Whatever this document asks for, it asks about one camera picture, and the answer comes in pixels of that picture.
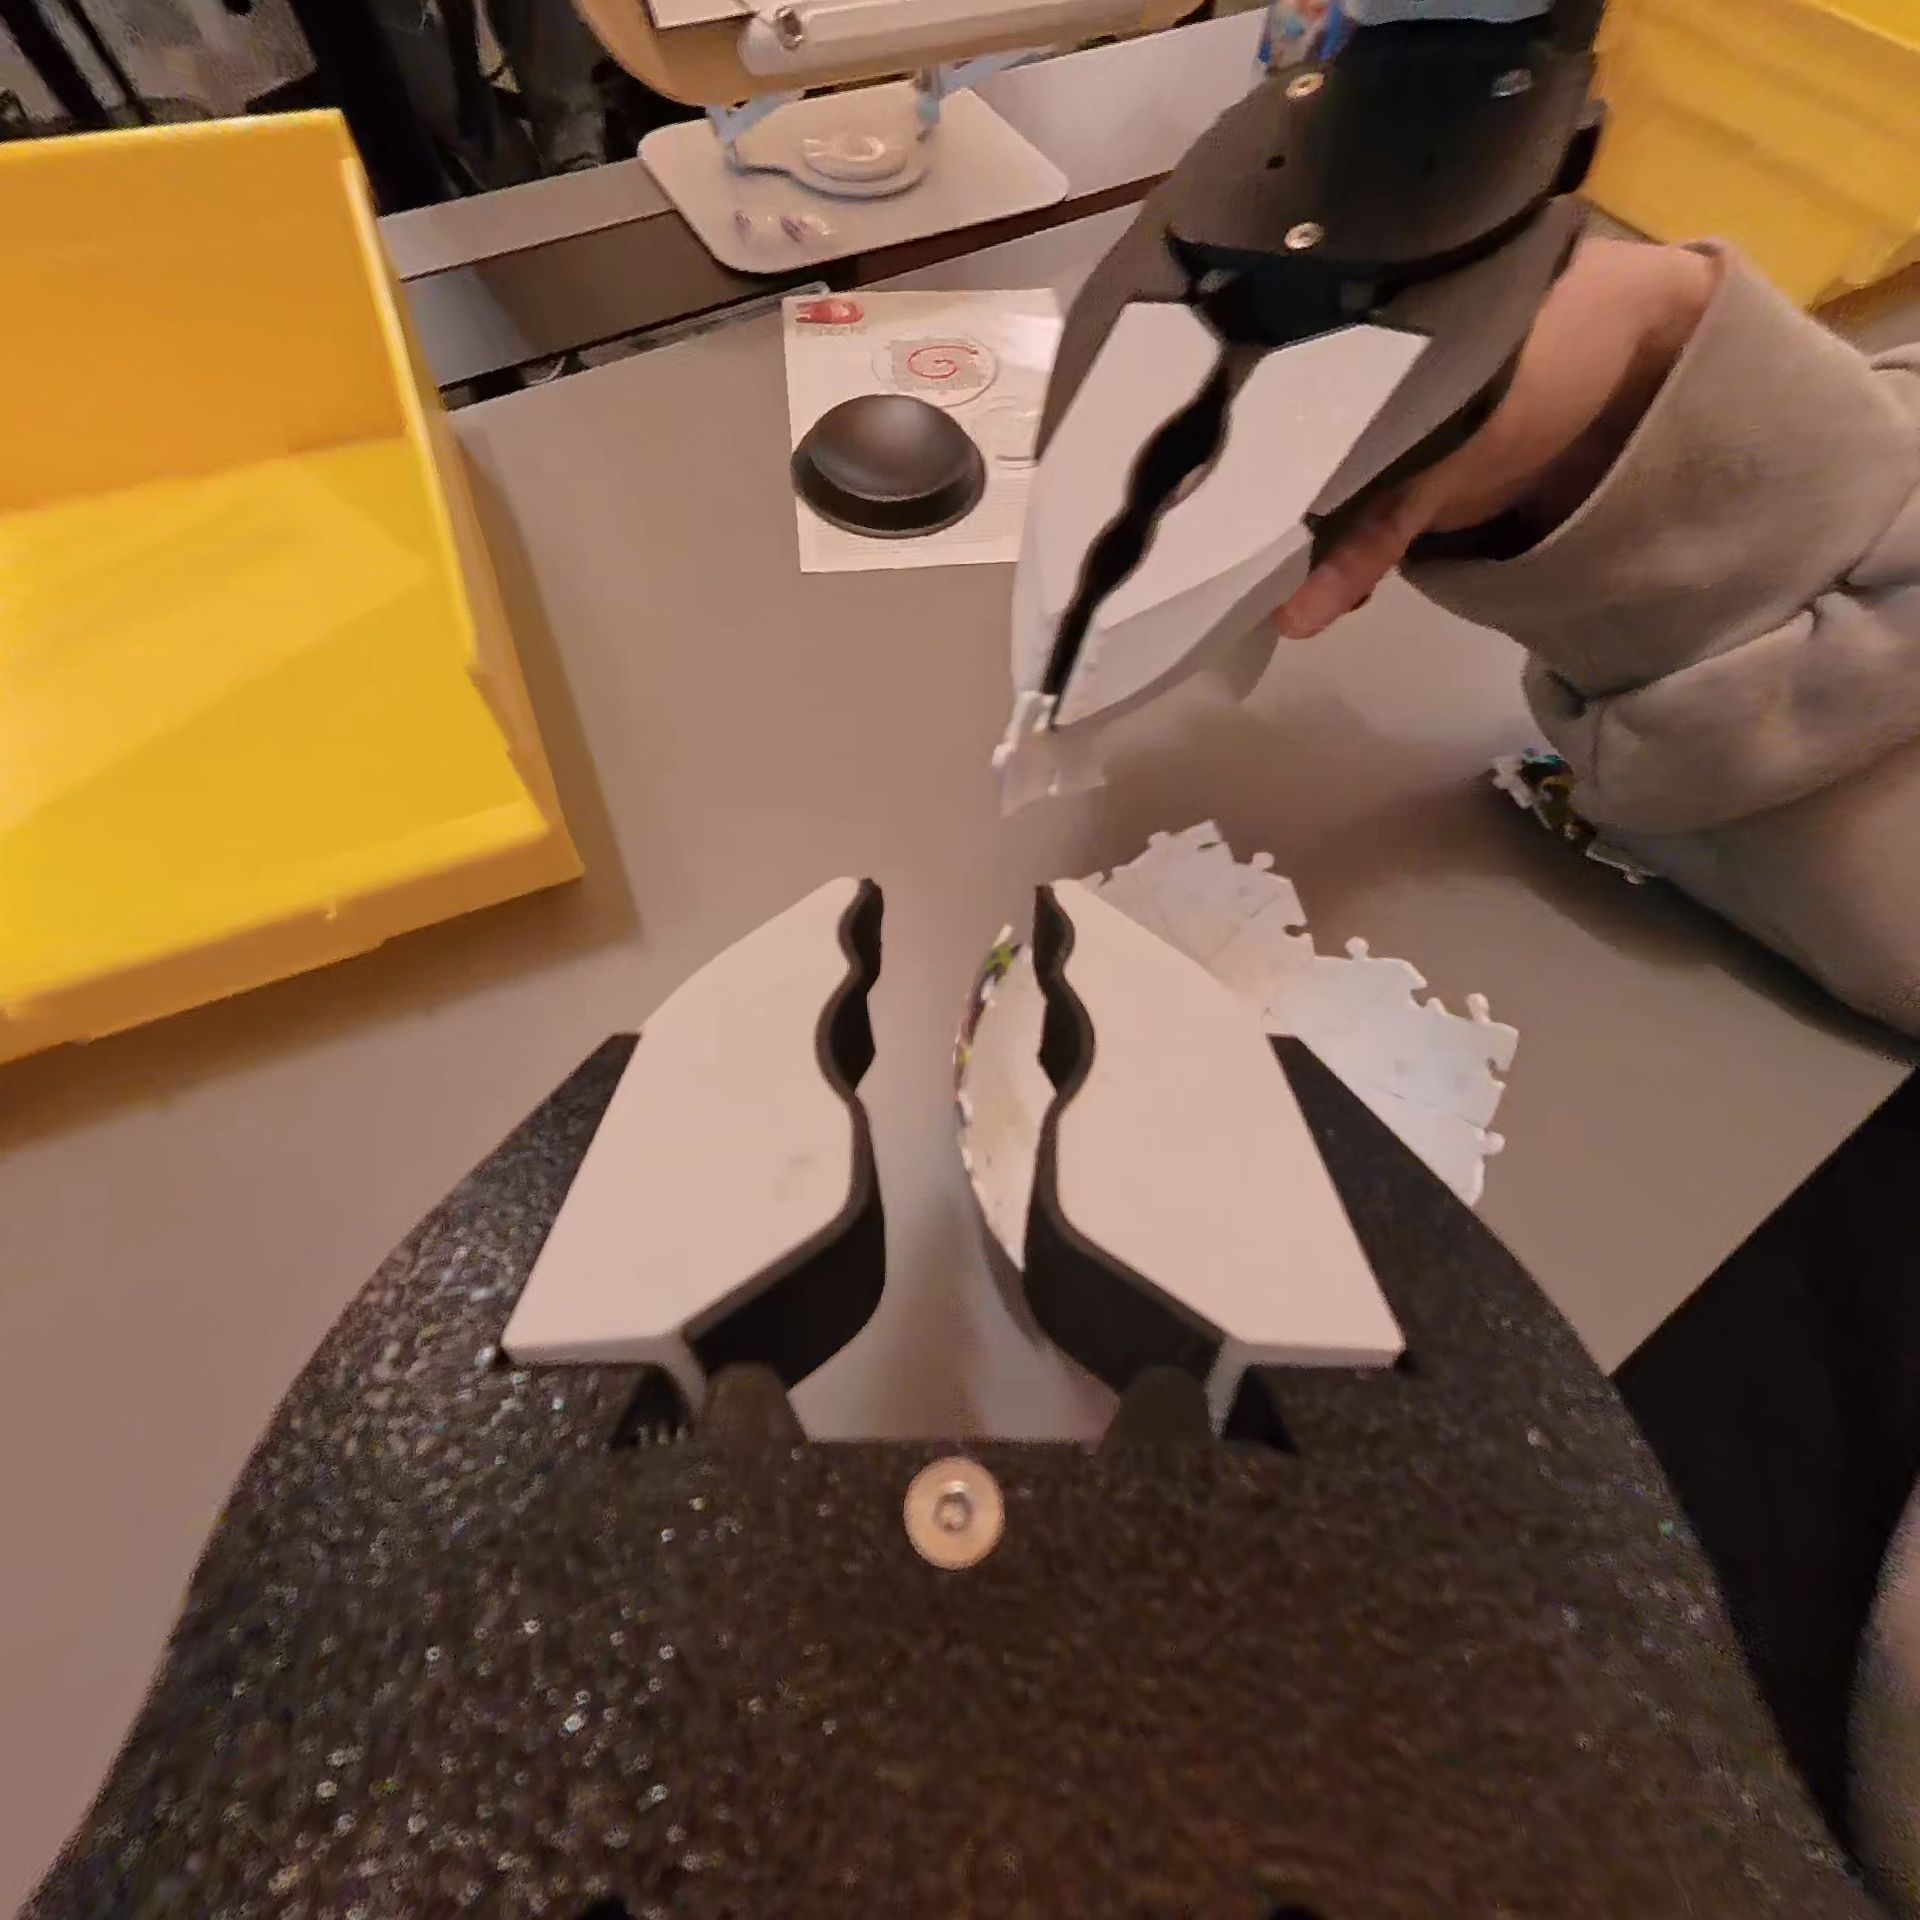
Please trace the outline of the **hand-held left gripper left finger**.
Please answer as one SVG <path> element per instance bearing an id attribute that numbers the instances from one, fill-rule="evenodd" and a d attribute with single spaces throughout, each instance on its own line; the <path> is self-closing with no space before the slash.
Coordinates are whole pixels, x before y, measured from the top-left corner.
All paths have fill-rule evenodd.
<path id="1" fill-rule="evenodd" d="M 642 1025 L 502 1336 L 516 1365 L 812 1376 L 873 1320 L 882 891 L 838 879 Z"/>

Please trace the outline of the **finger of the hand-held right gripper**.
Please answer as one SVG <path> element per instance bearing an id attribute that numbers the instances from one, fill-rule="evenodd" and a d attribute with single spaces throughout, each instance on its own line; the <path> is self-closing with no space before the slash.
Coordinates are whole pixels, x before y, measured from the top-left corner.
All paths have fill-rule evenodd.
<path id="1" fill-rule="evenodd" d="M 1193 530 L 1231 440 L 1226 346 L 1188 304 L 1127 303 L 1049 431 L 1015 564 L 1015 721 L 1088 722 L 1226 650 L 1219 536 Z"/>
<path id="2" fill-rule="evenodd" d="M 1231 440 L 1191 515 L 1198 536 L 1220 538 L 1231 615 L 1300 551 L 1315 500 L 1408 384 L 1428 339 L 1402 328 L 1336 328 L 1290 346 L 1224 346 L 1235 391 Z"/>

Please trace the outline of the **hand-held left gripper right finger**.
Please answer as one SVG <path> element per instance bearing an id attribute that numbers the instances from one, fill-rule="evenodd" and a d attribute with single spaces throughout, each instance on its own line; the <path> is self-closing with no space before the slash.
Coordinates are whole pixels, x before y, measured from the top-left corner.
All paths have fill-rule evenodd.
<path id="1" fill-rule="evenodd" d="M 1032 925 L 1047 1107 L 1025 1226 L 1042 1336 L 1228 1426 L 1262 1369 L 1391 1372 L 1406 1338 L 1258 1013 L 1081 881 Z"/>

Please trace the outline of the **partly built puzzle ball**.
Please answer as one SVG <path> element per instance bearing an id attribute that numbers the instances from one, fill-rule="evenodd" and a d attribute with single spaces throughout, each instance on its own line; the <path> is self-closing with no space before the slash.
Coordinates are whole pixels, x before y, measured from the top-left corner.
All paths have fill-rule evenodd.
<path id="1" fill-rule="evenodd" d="M 1156 832 L 1087 888 L 1247 1002 L 1274 1037 L 1300 1041 L 1451 1194 L 1478 1209 L 1521 1035 L 1487 996 L 1451 1013 L 1408 960 L 1366 939 L 1319 952 L 1274 855 L 1238 858 L 1216 824 Z M 1025 1227 L 1051 1083 L 1044 999 L 1030 943 L 1003 925 L 953 1044 L 955 1137 L 993 1260 L 1025 1265 Z"/>

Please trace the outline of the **curved jigsaw puzzle piece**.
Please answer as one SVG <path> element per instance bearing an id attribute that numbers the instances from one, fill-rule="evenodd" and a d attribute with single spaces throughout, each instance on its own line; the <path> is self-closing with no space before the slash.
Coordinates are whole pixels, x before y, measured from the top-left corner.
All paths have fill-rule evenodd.
<path id="1" fill-rule="evenodd" d="M 1106 781 L 1114 747 L 1105 728 L 1057 728 L 1057 697 L 1023 688 L 993 753 L 1003 821 L 1049 800 L 1075 800 Z"/>

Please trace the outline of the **person's right forearm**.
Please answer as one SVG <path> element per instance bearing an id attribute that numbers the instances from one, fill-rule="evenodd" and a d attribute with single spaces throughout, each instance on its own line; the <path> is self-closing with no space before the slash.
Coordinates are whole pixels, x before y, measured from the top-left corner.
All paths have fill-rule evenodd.
<path id="1" fill-rule="evenodd" d="M 1696 244 L 1716 285 L 1596 491 L 1408 580 L 1524 650 L 1598 839 L 1918 1033 L 1918 372 Z"/>

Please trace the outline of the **black round ball stand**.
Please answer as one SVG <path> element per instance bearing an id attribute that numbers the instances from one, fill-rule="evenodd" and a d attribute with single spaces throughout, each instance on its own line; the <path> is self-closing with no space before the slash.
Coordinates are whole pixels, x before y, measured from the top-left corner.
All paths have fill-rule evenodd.
<path id="1" fill-rule="evenodd" d="M 904 393 L 839 401 L 790 460 L 792 489 L 852 538 L 924 539 L 970 520 L 988 493 L 988 464 L 946 410 Z"/>

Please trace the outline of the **loose colourful puzzle pieces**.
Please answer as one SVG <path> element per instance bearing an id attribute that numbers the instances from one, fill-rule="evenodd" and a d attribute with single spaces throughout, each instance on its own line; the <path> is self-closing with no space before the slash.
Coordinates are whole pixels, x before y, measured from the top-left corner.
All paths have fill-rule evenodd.
<path id="1" fill-rule="evenodd" d="M 1655 874 L 1608 839 L 1576 804 L 1572 771 L 1562 754 L 1530 747 L 1498 756 L 1490 765 L 1492 789 L 1507 796 L 1556 844 L 1579 852 L 1631 885 L 1648 885 Z"/>

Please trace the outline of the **person's right hand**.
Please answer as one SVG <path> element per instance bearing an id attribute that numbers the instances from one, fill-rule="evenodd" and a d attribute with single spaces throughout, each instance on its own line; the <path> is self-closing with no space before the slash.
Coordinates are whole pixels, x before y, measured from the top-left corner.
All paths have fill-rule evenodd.
<path id="1" fill-rule="evenodd" d="M 1547 538 L 1615 469 L 1720 283 L 1720 258 L 1692 247 L 1583 240 L 1487 425 L 1372 500 L 1275 613 L 1278 633 L 1323 633 L 1424 539 Z"/>

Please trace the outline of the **white instruction sheet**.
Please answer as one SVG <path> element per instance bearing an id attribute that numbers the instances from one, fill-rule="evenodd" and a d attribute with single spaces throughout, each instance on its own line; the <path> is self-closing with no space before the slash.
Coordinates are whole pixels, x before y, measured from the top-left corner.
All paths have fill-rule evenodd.
<path id="1" fill-rule="evenodd" d="M 790 436 L 862 395 L 929 403 L 983 460 L 983 499 L 953 528 L 916 538 L 838 530 L 796 507 L 804 575 L 986 568 L 1018 557 L 1041 408 L 1063 333 L 1047 290 L 793 296 L 783 304 Z"/>

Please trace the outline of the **white device with flat base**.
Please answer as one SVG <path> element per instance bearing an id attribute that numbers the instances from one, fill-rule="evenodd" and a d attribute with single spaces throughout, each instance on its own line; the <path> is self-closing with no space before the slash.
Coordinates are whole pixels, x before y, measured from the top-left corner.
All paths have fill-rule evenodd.
<path id="1" fill-rule="evenodd" d="M 1163 32 L 1174 3 L 577 3 L 639 84 L 695 109 L 639 157 L 740 275 L 838 261 L 1065 201 L 1068 178 L 975 90 L 1091 42 Z"/>

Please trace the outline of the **stack of yellow bins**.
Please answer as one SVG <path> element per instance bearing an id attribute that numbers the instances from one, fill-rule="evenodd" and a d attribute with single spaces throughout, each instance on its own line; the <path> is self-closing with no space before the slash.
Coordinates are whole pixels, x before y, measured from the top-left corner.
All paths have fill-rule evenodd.
<path id="1" fill-rule="evenodd" d="M 1916 3 L 1615 3 L 1588 201 L 1820 307 L 1916 268 Z"/>

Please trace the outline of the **wood-edged grey table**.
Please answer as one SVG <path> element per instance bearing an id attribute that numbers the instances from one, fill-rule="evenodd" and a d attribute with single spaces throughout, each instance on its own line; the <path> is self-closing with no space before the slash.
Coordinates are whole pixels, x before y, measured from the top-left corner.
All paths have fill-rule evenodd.
<path id="1" fill-rule="evenodd" d="M 1204 5 L 1163 32 L 1051 56 L 976 97 L 1051 161 L 1065 201 L 826 269 L 831 289 L 939 269 L 1027 236 L 1127 215 L 1254 82 L 1265 16 Z M 442 389 L 566 353 L 657 337 L 799 285 L 715 263 L 640 161 L 380 220 L 378 234 Z"/>

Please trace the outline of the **yellow plastic bin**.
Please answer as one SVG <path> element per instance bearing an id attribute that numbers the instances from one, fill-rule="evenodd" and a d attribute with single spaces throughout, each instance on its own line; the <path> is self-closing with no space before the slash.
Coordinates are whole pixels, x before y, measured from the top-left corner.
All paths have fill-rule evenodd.
<path id="1" fill-rule="evenodd" d="M 336 112 L 9 143 L 4 1065 L 575 882 Z"/>

